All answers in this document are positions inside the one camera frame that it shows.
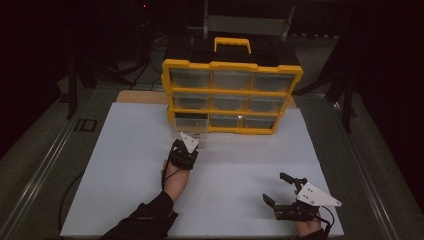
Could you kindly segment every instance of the floor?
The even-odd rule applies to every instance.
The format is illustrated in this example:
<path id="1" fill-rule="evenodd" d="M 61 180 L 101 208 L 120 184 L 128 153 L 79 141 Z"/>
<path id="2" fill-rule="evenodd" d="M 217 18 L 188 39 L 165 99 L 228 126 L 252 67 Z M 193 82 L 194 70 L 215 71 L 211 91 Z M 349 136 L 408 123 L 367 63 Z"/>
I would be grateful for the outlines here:
<path id="1" fill-rule="evenodd" d="M 305 71 L 296 89 L 317 79 L 336 41 L 288 39 Z M 152 55 L 134 90 L 161 89 L 162 59 L 163 52 Z M 98 79 L 95 89 L 80 86 L 79 107 L 72 119 L 66 120 L 66 103 L 54 103 L 0 161 L 0 239 L 59 239 L 110 105 L 128 89 L 103 76 Z M 66 89 L 66 80 L 59 84 Z M 354 95 L 352 134 L 347 134 L 338 104 L 323 98 L 328 87 L 297 96 L 295 102 L 329 189 L 343 201 L 338 215 L 345 235 L 334 239 L 424 239 L 422 212 L 361 97 Z"/>

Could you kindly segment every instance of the table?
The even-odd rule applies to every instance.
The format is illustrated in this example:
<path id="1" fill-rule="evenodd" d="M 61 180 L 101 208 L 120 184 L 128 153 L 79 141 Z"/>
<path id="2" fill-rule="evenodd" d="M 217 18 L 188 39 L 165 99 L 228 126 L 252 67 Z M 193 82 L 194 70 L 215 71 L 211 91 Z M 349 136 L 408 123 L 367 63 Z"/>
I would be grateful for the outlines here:
<path id="1" fill-rule="evenodd" d="M 160 170 L 173 142 L 166 108 L 164 104 L 112 105 L 61 236 L 100 236 L 160 192 Z M 296 235 L 294 224 L 275 220 L 262 201 L 265 193 L 277 204 L 294 202 L 295 187 L 280 180 L 280 172 L 306 177 L 329 192 L 299 109 L 287 109 L 274 135 L 208 134 L 190 182 L 174 206 L 180 215 L 169 236 Z M 330 235 L 343 235 L 336 210 L 330 210 L 336 219 Z M 331 220 L 326 211 L 321 215 Z"/>

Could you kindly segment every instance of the hand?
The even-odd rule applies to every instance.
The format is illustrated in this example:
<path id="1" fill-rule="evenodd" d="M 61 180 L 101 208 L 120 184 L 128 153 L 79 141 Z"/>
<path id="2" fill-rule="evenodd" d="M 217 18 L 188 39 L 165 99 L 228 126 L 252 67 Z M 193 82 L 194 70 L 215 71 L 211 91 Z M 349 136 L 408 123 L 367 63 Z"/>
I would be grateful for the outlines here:
<path id="1" fill-rule="evenodd" d="M 167 161 L 168 160 L 165 160 L 163 162 L 163 171 L 165 170 Z M 174 203 L 177 202 L 178 198 L 181 196 L 185 187 L 187 186 L 189 175 L 189 170 L 179 169 L 169 161 L 168 168 L 166 169 L 165 179 L 169 176 L 170 177 L 166 179 L 163 191 L 165 191 L 171 197 Z"/>
<path id="2" fill-rule="evenodd" d="M 309 235 L 311 233 L 314 233 L 316 231 L 321 230 L 321 221 L 314 218 L 312 221 L 308 222 L 294 222 L 294 225 L 297 229 L 297 235 L 299 237 L 304 237 L 306 235 Z"/>

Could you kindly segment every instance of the hand-mounted device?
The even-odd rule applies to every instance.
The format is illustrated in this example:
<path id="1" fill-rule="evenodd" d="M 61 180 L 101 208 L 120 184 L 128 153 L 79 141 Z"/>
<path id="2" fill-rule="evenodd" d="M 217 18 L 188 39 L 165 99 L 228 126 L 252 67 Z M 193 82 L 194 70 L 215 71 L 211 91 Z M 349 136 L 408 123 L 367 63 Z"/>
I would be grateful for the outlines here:
<path id="1" fill-rule="evenodd" d="M 184 133 L 180 133 L 180 136 L 182 140 L 175 139 L 171 150 L 169 151 L 168 161 L 166 162 L 165 168 L 162 172 L 162 189 L 164 188 L 166 179 L 177 173 L 179 170 L 193 169 L 193 165 L 196 162 L 197 155 L 199 154 L 196 151 L 199 145 L 199 140 Z M 169 162 L 176 166 L 178 170 L 165 178 Z"/>
<path id="2" fill-rule="evenodd" d="M 327 224 L 324 231 L 325 237 L 327 237 L 334 224 L 334 216 L 325 206 L 340 207 L 342 203 L 309 183 L 306 178 L 292 178 L 285 173 L 280 173 L 280 179 L 283 179 L 289 184 L 294 183 L 297 197 L 296 202 L 291 205 L 275 205 L 275 201 L 272 198 L 263 194 L 263 200 L 274 210 L 276 219 L 306 222 L 316 218 Z M 320 207 L 325 208 L 333 216 L 333 222 L 331 224 L 329 221 L 317 216 Z"/>

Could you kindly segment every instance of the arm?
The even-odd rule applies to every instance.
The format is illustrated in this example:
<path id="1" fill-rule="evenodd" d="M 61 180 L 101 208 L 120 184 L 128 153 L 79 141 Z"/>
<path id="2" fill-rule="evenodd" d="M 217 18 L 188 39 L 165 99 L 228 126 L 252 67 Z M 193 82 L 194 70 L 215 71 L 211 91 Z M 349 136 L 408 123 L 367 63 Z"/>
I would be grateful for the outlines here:
<path id="1" fill-rule="evenodd" d="M 294 222 L 297 229 L 298 240 L 323 240 L 324 231 L 321 228 L 321 221 L 314 218 L 307 222 Z"/>
<path id="2" fill-rule="evenodd" d="M 116 239 L 165 239 L 178 214 L 173 211 L 187 186 L 190 171 L 179 170 L 168 163 L 165 185 L 150 203 L 140 204 L 128 217 L 109 230 L 100 240 Z"/>

